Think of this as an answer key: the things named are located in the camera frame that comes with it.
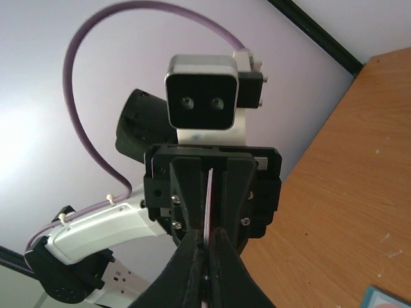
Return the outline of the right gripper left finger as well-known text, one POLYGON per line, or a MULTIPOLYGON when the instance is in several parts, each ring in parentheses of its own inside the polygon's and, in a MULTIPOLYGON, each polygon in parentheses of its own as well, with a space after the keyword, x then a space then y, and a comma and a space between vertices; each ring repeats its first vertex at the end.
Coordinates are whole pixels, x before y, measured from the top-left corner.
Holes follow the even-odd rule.
POLYGON ((131 308, 196 308, 202 305, 206 253, 202 234, 190 230, 157 279, 131 308))

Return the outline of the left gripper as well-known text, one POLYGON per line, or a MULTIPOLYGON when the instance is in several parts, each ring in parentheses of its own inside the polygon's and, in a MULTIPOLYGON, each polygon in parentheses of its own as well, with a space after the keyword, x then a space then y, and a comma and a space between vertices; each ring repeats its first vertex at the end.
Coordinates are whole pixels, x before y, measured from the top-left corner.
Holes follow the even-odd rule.
POLYGON ((223 228, 237 250, 264 236, 278 209, 282 158, 275 148, 156 144, 144 154, 145 207, 180 244, 203 231, 207 176, 214 169, 211 228, 223 228))

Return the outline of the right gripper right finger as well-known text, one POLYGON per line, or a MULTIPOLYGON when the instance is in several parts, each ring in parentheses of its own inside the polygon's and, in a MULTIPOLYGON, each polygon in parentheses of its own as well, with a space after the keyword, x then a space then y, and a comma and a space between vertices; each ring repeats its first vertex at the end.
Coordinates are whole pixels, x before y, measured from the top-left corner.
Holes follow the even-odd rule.
POLYGON ((224 229, 212 231, 208 257, 208 297, 211 307, 275 306, 250 276, 224 229))

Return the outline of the teal card holder wallet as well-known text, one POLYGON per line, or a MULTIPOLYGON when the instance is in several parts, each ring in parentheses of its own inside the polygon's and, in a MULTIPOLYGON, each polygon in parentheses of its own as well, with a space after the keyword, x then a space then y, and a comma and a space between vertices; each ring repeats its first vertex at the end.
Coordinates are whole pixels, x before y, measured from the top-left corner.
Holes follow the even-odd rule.
POLYGON ((374 286, 365 290, 360 308, 410 308, 410 302, 374 286))

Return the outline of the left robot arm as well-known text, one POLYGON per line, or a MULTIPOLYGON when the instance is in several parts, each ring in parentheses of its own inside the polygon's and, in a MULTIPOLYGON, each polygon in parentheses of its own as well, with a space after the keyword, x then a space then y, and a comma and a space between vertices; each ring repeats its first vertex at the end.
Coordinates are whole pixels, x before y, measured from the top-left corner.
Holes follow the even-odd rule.
POLYGON ((101 307, 271 307, 240 259, 278 208, 282 158, 274 148, 179 146, 166 102, 135 90, 120 115, 117 150, 145 164, 127 200, 64 207, 24 254, 46 293, 101 307), (168 234, 177 249, 147 283, 112 247, 168 234))

